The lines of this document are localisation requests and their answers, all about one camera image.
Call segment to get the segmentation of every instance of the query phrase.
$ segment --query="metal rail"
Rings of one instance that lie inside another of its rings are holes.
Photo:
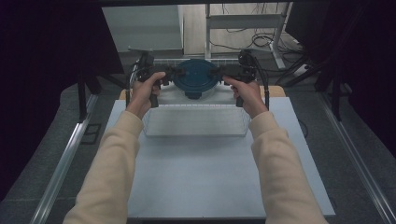
[[[56,166],[55,171],[53,172],[52,178],[47,185],[46,191],[44,192],[44,195],[41,198],[37,209],[35,210],[35,213],[30,221],[31,224],[41,224],[47,221],[50,210],[55,202],[56,196],[61,189],[64,178],[67,174],[67,171],[69,170],[74,155],[76,154],[82,135],[84,134],[88,123],[90,122],[92,111],[96,104],[97,98],[97,95],[91,95],[90,99],[88,100],[87,118],[82,123],[78,123],[76,125],[76,128],[73,131],[66,148],[64,149],[64,154],[59,160],[59,163]]]
[[[345,129],[343,123],[341,121],[338,121],[337,117],[332,113],[330,102],[325,94],[326,93],[321,94],[320,102],[327,116],[329,117],[332,126],[334,127],[335,131],[343,142],[346,153],[352,161],[356,171],[358,172],[361,178],[361,182],[363,183],[364,187],[366,187],[376,209],[378,210],[379,215],[384,220],[384,223],[395,224],[396,217],[393,213],[392,208],[390,207],[387,197],[385,196],[384,192],[375,181],[375,178],[366,166],[363,158],[361,157],[361,154],[359,153],[359,150],[353,144],[353,141],[349,137],[349,134],[347,133],[347,130]]]

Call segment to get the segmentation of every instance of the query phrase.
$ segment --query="blue lid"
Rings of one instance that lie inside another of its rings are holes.
[[[180,63],[177,68],[183,68],[185,75],[175,76],[175,85],[183,90],[190,99],[199,99],[202,92],[215,87],[219,82],[218,76],[210,74],[210,69],[215,68],[213,63],[203,59],[190,59]]]

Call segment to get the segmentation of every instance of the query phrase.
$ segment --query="white panel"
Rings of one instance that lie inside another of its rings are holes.
[[[118,52],[182,49],[177,6],[103,7]]]
[[[116,101],[107,128],[124,109],[125,102]],[[297,147],[323,215],[334,215],[290,99],[271,98],[271,111]],[[147,138],[141,133],[139,141],[129,217],[266,216],[250,131],[244,137]]]

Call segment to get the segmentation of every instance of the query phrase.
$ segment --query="wrist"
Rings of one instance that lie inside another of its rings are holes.
[[[267,106],[265,106],[265,104],[258,104],[252,108],[250,117],[252,119],[254,119],[256,116],[260,115],[263,112],[267,112],[267,111],[268,111],[268,108],[267,108]]]
[[[132,100],[131,103],[126,107],[126,111],[133,113],[138,118],[142,119],[144,114],[142,114],[143,104],[139,103],[138,100]]]

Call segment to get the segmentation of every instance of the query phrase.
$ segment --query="white table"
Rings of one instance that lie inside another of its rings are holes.
[[[270,104],[278,124],[288,130],[298,149],[323,215],[335,215],[290,99],[271,98]],[[124,108],[124,101],[115,102],[107,128]],[[139,141],[128,217],[266,217],[250,131],[245,137],[146,137],[141,133]]]

